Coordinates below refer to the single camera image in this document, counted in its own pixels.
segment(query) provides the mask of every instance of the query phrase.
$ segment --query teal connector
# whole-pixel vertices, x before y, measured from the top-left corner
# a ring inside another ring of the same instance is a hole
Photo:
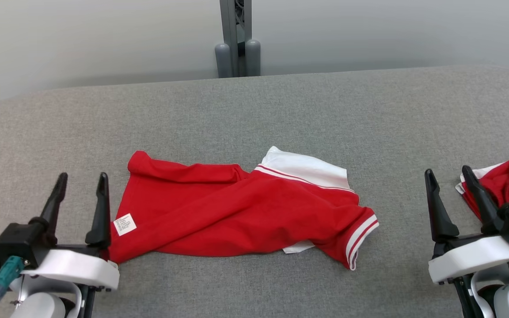
[[[18,256],[11,256],[0,269],[0,300],[4,297],[9,285],[18,278],[25,268],[23,259]]]

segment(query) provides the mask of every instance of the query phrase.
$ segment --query gray table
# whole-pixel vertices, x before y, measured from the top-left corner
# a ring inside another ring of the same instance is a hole
[[[380,227],[350,272],[317,249],[229,258],[151,253],[121,265],[105,317],[459,317],[432,284],[423,172],[464,234],[480,224],[454,190],[461,165],[509,159],[509,70],[456,66],[83,87],[0,101],[0,232],[40,213],[69,173],[57,235],[81,243],[99,172],[115,215],[138,149],[253,169],[268,148],[348,170]],[[12,306],[0,303],[0,318]]]

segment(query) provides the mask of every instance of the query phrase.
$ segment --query gray cylindrical foot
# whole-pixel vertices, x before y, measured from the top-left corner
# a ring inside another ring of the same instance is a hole
[[[232,78],[231,49],[227,44],[216,45],[217,74],[219,78]]]
[[[257,40],[245,42],[245,59],[247,76],[260,76],[260,42]]]

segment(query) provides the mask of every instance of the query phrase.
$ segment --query white wall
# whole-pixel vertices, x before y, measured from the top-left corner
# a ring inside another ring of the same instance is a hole
[[[0,0],[0,99],[216,78],[219,0]]]
[[[263,75],[493,63],[509,0],[252,0]]]

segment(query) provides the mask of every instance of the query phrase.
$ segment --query clothing tag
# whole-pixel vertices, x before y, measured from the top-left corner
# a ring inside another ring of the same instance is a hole
[[[115,225],[115,229],[117,229],[119,236],[127,234],[137,228],[135,221],[133,221],[133,217],[131,217],[131,213],[115,220],[113,224]]]

